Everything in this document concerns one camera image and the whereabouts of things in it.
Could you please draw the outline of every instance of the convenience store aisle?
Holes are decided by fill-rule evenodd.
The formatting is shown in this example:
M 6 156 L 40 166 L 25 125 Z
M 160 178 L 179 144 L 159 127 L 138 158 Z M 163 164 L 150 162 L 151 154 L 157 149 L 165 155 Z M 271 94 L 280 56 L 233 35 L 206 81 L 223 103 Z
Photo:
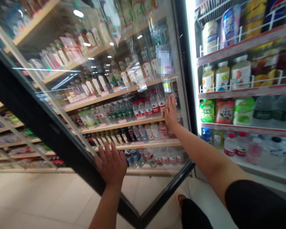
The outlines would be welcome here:
M 170 180 L 168 177 L 126 176 L 122 191 L 141 214 L 149 206 L 149 200 L 154 200 Z M 208 184 L 187 178 L 181 187 L 208 215 L 214 229 L 236 228 Z M 88 228 L 99 201 L 100 196 L 77 174 L 0 174 L 0 228 Z M 132 227 L 118 216 L 117 228 Z M 182 228 L 175 196 L 148 228 Z

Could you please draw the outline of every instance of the hand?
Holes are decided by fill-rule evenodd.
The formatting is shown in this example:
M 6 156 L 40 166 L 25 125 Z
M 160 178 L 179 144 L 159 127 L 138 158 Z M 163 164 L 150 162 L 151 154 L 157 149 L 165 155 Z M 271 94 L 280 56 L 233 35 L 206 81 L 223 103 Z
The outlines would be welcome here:
M 123 179 L 127 170 L 126 157 L 123 151 L 118 154 L 115 143 L 111 142 L 112 153 L 107 142 L 104 143 L 105 152 L 102 146 L 99 146 L 99 157 L 94 157 L 96 168 L 106 182 L 106 186 L 122 187 Z
M 171 94 L 167 99 L 167 105 L 164 109 L 165 123 L 170 129 L 178 125 L 177 121 L 177 102 L 174 94 Z

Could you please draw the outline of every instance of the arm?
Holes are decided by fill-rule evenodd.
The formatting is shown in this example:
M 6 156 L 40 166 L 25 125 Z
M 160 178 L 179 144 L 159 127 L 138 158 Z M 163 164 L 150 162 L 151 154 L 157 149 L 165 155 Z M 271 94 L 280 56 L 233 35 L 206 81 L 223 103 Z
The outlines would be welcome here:
M 114 142 L 111 142 L 112 153 L 109 144 L 104 145 L 105 152 L 103 147 L 99 146 L 102 163 L 98 156 L 94 159 L 106 187 L 89 229 L 115 229 L 122 183 L 127 169 L 125 155 L 123 152 L 118 154 Z
M 170 96 L 165 107 L 165 122 L 174 132 L 190 158 L 206 176 L 213 190 L 226 206 L 225 193 L 227 188 L 237 180 L 252 180 L 239 166 L 225 155 L 189 132 L 177 122 L 177 108 L 175 98 Z

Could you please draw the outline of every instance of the leg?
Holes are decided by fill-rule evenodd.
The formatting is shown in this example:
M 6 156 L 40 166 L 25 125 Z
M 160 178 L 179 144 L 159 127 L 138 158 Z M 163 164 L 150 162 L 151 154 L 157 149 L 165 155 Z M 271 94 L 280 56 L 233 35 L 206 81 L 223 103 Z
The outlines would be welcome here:
M 207 216 L 191 199 L 179 195 L 178 200 L 182 210 L 183 229 L 213 229 Z

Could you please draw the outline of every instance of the forearm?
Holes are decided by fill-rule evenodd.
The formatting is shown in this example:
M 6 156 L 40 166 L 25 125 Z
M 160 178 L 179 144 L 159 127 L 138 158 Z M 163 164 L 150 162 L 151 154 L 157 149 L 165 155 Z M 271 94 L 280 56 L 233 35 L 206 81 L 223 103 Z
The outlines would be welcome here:
M 251 179 L 239 166 L 225 155 L 219 153 L 214 146 L 189 132 L 180 124 L 173 126 L 172 131 L 189 157 L 206 176 L 223 204 L 225 204 L 225 192 L 232 182 L 241 179 Z
M 120 194 L 120 186 L 106 186 L 89 229 L 115 229 Z

